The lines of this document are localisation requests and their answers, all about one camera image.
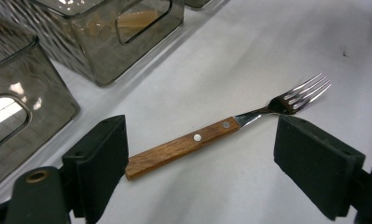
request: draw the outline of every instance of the metal rivet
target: metal rivet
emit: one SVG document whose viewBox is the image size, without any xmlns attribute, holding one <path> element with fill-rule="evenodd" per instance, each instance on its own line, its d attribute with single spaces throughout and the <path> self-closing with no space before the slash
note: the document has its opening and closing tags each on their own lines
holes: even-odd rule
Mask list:
<svg viewBox="0 0 372 224">
<path fill-rule="evenodd" d="M 202 136 L 200 136 L 200 134 L 195 134 L 194 135 L 194 140 L 199 142 L 200 140 L 202 140 Z"/>
<path fill-rule="evenodd" d="M 229 123 L 228 122 L 224 122 L 223 123 L 223 128 L 229 128 Z"/>
<path fill-rule="evenodd" d="M 38 170 L 33 172 L 32 174 L 26 177 L 26 183 L 34 184 L 38 183 L 48 177 L 48 171 L 46 170 Z"/>
</svg>

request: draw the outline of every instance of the wooden handle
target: wooden handle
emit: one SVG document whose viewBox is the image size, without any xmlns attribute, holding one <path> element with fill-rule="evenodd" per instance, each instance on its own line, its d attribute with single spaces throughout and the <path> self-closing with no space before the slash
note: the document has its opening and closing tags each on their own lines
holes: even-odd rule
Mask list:
<svg viewBox="0 0 372 224">
<path fill-rule="evenodd" d="M 206 147 L 241 127 L 234 118 L 223 119 L 158 147 L 130 157 L 125 175 L 129 180 L 147 174 L 193 151 Z"/>
</svg>

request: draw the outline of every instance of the clear plastic container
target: clear plastic container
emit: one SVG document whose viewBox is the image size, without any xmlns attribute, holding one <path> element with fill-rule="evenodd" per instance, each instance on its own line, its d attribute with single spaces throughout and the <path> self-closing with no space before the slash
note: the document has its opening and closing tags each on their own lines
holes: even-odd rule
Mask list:
<svg viewBox="0 0 372 224">
<path fill-rule="evenodd" d="M 0 18 L 0 182 L 78 111 L 38 38 Z"/>
<path fill-rule="evenodd" d="M 99 86 L 121 76 L 183 23 L 184 0 L 0 0 L 48 56 Z"/>
</svg>

